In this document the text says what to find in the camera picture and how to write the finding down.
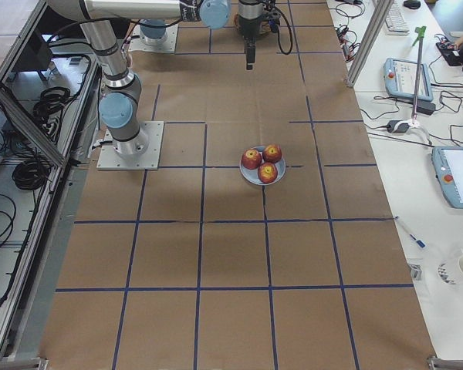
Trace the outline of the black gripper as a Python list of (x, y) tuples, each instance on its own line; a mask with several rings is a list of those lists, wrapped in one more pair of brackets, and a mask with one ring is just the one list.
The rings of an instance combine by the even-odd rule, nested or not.
[(245, 42), (246, 69), (255, 64), (255, 41), (263, 20), (263, 4), (259, 1), (240, 0), (238, 2), (238, 27)]

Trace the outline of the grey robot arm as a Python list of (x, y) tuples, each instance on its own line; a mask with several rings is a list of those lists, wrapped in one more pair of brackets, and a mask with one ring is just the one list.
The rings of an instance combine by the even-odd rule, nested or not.
[(102, 67), (108, 93), (99, 114), (113, 138), (114, 153), (124, 159), (146, 152), (150, 139), (137, 121), (140, 79), (127, 65), (110, 20), (201, 21), (210, 29), (219, 29), (231, 13), (230, 1), (49, 1), (48, 5), (80, 24)]

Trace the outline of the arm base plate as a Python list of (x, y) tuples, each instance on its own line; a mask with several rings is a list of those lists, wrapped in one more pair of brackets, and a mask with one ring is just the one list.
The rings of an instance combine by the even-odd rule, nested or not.
[(163, 121), (143, 121), (131, 141), (120, 142), (106, 130), (97, 161), (98, 170), (157, 170), (164, 135)]
[(148, 27), (140, 30), (140, 26), (136, 25), (130, 38), (128, 51), (174, 54), (177, 44), (177, 33), (178, 25), (166, 28), (162, 32), (157, 32), (156, 29)]

